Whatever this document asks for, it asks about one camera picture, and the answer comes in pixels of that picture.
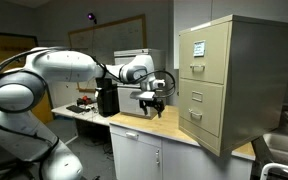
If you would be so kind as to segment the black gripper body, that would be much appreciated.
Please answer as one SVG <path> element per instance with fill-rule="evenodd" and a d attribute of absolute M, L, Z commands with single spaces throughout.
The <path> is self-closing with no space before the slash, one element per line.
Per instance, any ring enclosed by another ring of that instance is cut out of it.
<path fill-rule="evenodd" d="M 156 105 L 159 103 L 163 104 L 163 101 L 161 99 L 153 99 L 152 101 L 140 100 L 139 106 L 142 110 L 146 106 L 146 108 L 148 110 L 148 116 L 147 117 L 154 118 L 155 116 L 158 116 L 157 110 L 156 110 Z"/>

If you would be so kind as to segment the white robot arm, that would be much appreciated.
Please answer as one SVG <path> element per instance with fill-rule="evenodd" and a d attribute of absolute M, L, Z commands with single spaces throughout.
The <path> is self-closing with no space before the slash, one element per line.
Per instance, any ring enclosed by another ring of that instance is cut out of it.
<path fill-rule="evenodd" d="M 156 72 L 149 55 L 105 65 L 67 48 L 36 47 L 7 58 L 0 62 L 0 146 L 21 161 L 37 163 L 39 180 L 79 180 L 79 158 L 32 113 L 48 84 L 113 79 L 138 84 L 140 90 L 131 97 L 156 103 L 155 92 L 165 85 Z"/>

